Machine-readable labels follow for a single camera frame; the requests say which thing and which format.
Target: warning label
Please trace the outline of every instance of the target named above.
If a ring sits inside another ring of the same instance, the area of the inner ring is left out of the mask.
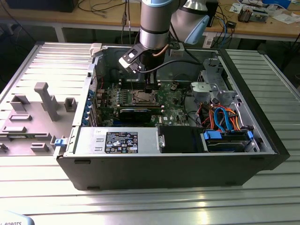
[[[137,132],[107,132],[106,153],[138,153]]]

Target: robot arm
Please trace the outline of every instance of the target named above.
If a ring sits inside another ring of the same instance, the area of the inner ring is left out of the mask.
[[[171,21],[180,41],[196,44],[209,21],[205,3],[206,0],[142,0],[140,43],[125,53],[119,63],[134,73],[142,66],[145,70],[153,70],[161,65]],[[149,80],[155,81],[156,71],[152,78],[144,74],[146,84]]]

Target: blue latch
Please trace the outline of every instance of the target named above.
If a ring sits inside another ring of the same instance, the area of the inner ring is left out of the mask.
[[[61,138],[61,139],[56,139],[55,142],[54,142],[54,145],[56,147],[64,147],[66,146],[68,143],[68,139],[67,138]]]
[[[222,139],[222,135],[219,131],[205,131],[204,139]]]
[[[88,123],[89,123],[89,121],[86,119],[81,120],[81,124],[83,124],[83,125],[88,125]]]
[[[91,104],[92,104],[91,101],[86,101],[86,102],[85,102],[85,105],[87,105],[87,106],[90,106]]]
[[[250,138],[250,140],[252,140],[253,139],[253,133],[251,131],[248,131],[247,134],[248,134],[248,137]]]
[[[84,108],[84,110],[85,110],[86,112],[89,112],[89,111],[90,111],[90,107],[89,107],[88,105],[86,105],[85,108]]]
[[[92,90],[89,90],[88,96],[89,98],[94,97],[95,92],[93,92]]]

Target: green circuit board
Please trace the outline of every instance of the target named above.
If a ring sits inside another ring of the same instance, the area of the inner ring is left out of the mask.
[[[121,90],[116,84],[111,84],[106,90],[102,90],[102,93],[97,94],[99,125],[103,127],[136,126],[135,123],[119,121],[121,109],[135,106],[135,108],[151,110],[152,114],[151,121],[139,124],[140,127],[189,126],[182,105],[182,89],[171,90],[172,85],[171,82],[161,83],[159,90],[154,90],[149,97],[143,90]]]

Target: blue cable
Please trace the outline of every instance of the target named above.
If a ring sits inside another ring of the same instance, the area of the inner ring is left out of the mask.
[[[222,20],[221,18],[218,18],[220,21],[222,21],[222,23],[223,23],[223,25],[224,25],[224,29],[225,29],[225,34],[224,34],[224,38],[223,38],[223,40],[222,40],[222,43],[221,43],[221,46],[220,46],[220,48],[222,48],[222,46],[223,46],[223,44],[224,44],[224,42],[225,42],[225,37],[226,37],[226,34],[227,34],[227,28],[226,28],[226,24],[225,24],[225,22],[224,22],[224,20]]]
[[[220,107],[215,110],[215,114],[214,114],[214,120],[215,120],[215,124],[217,125],[217,127],[220,128],[223,132],[225,132],[225,129],[223,127],[221,127],[221,125],[219,124],[218,119],[217,119],[217,112],[219,110],[223,110],[223,112],[224,112],[225,123],[226,123],[227,129],[228,130],[233,130],[233,128],[232,128],[232,126],[229,122],[229,117],[228,117],[227,111],[223,108],[220,108]]]

